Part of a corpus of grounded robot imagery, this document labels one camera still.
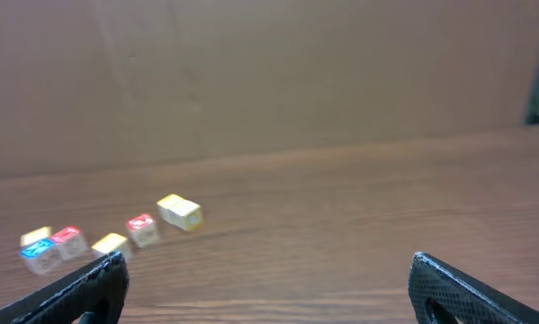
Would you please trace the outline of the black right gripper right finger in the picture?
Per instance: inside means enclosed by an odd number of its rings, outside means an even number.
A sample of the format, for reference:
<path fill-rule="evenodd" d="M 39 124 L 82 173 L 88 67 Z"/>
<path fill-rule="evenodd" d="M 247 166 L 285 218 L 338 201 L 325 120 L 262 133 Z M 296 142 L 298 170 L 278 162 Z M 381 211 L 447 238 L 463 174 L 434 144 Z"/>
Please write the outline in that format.
<path fill-rule="evenodd" d="M 539 324 L 539 311 L 425 252 L 414 254 L 408 294 L 425 324 Z"/>

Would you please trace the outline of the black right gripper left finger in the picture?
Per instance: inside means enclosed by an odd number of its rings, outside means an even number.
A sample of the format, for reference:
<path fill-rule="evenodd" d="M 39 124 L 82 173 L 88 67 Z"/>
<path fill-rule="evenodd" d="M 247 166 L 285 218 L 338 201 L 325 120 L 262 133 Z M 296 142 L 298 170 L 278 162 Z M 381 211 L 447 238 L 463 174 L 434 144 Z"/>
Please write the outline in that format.
<path fill-rule="evenodd" d="M 116 324 L 129 288 L 125 256 L 111 252 L 0 309 L 0 324 Z"/>

